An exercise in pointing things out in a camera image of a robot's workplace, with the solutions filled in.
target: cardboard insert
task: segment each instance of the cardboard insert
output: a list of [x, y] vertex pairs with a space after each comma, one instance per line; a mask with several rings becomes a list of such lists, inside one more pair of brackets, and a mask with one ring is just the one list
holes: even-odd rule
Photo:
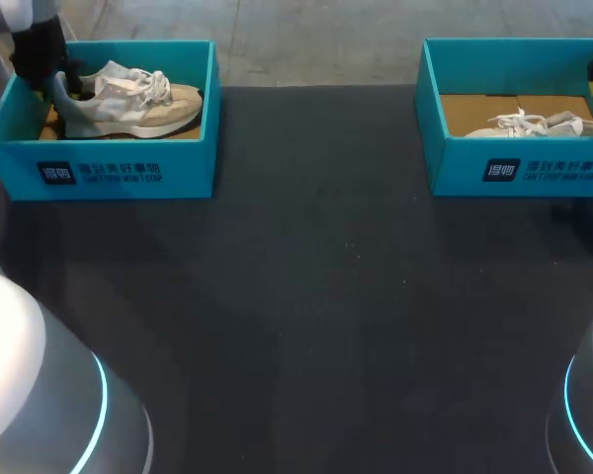
[[[200, 139], [201, 126], [198, 124], [192, 129], [181, 131], [170, 136], [162, 138], [163, 140], [198, 140]], [[59, 139], [61, 133], [61, 121], [57, 115], [57, 111], [54, 107], [50, 107], [48, 117], [43, 126], [42, 133], [40, 134], [41, 141], [55, 141]], [[100, 138], [90, 138], [96, 140], [137, 140], [135, 136], [127, 133], [118, 133], [114, 135], [102, 136]]]
[[528, 116], [550, 117], [572, 112], [585, 120], [592, 120], [584, 97], [577, 96], [440, 96], [448, 131], [452, 136], [466, 136], [480, 128], [493, 128], [488, 122], [496, 116], [517, 114], [519, 107]]

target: glowing blue ring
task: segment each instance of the glowing blue ring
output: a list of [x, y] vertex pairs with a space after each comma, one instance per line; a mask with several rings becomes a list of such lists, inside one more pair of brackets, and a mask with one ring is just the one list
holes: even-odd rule
[[70, 474], [79, 474], [83, 469], [83, 466], [85, 466], [86, 462], [88, 462], [88, 459], [90, 459], [92, 452], [95, 450], [95, 447], [97, 446], [99, 437], [101, 437], [103, 424], [106, 421], [106, 414], [108, 413], [108, 380], [106, 379], [106, 372], [103, 370], [103, 366], [101, 365], [97, 357], [94, 354], [92, 354], [92, 356], [95, 358], [95, 362], [97, 362], [97, 365], [99, 366], [99, 373], [101, 373], [101, 385], [103, 391], [103, 396], [101, 397], [101, 411], [99, 412], [99, 421], [97, 421], [95, 432], [92, 434], [92, 438], [86, 446], [86, 450], [83, 451], [81, 458], [79, 459], [75, 467], [72, 468]]
[[569, 372], [571, 371], [571, 366], [573, 365], [574, 359], [575, 359], [575, 357], [571, 360], [571, 363], [569, 364], [569, 368], [566, 370], [566, 376], [564, 377], [564, 406], [566, 407], [566, 416], [569, 418], [569, 422], [571, 423], [571, 427], [573, 428], [575, 437], [577, 437], [577, 440], [582, 445], [582, 448], [586, 451], [586, 453], [589, 455], [589, 457], [593, 461], [593, 451], [591, 451], [591, 449], [589, 449], [589, 446], [587, 446], [586, 442], [584, 442], [584, 439], [582, 439], [580, 432], [577, 430], [577, 426], [573, 422], [573, 417], [571, 416], [571, 409], [569, 408], [569, 396], [568, 396]]

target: white shoelace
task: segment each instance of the white shoelace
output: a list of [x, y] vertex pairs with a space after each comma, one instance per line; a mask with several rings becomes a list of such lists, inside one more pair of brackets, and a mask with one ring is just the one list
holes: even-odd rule
[[138, 75], [138, 79], [135, 81], [138, 88], [127, 94], [129, 96], [143, 94], [144, 99], [140, 104], [141, 107], [148, 102], [168, 102], [171, 99], [171, 84], [162, 71], [150, 73], [142, 69], [131, 69], [130, 72]]
[[547, 123], [542, 116], [526, 116], [525, 111], [519, 107], [517, 114], [497, 116], [488, 121], [498, 120], [498, 127], [507, 130], [507, 136], [530, 136], [533, 134], [547, 135]]

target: sneaker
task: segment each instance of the sneaker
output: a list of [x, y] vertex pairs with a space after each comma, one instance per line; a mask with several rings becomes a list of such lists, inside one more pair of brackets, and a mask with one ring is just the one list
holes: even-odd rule
[[593, 121], [583, 120], [571, 112], [555, 116], [526, 116], [522, 109], [511, 116], [498, 116], [495, 128], [482, 128], [466, 135], [468, 138], [505, 138], [528, 136], [593, 136]]
[[53, 102], [66, 122], [67, 138], [96, 138], [128, 133], [158, 138], [192, 122], [202, 111], [202, 93], [191, 86], [170, 84], [161, 71], [127, 69], [110, 61], [101, 71], [82, 77], [89, 100], [72, 99], [67, 80], [58, 72]]

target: teal shoe box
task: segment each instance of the teal shoe box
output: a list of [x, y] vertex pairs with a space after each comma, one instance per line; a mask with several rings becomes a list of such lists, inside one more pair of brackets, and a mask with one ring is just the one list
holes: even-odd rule
[[440, 99], [582, 96], [593, 116], [592, 58], [593, 39], [426, 39], [415, 108], [433, 194], [593, 197], [593, 137], [452, 136]]
[[199, 139], [39, 141], [50, 103], [11, 78], [0, 101], [0, 180], [13, 200], [209, 198], [221, 91], [210, 41], [79, 41], [92, 74], [109, 60], [205, 92]]

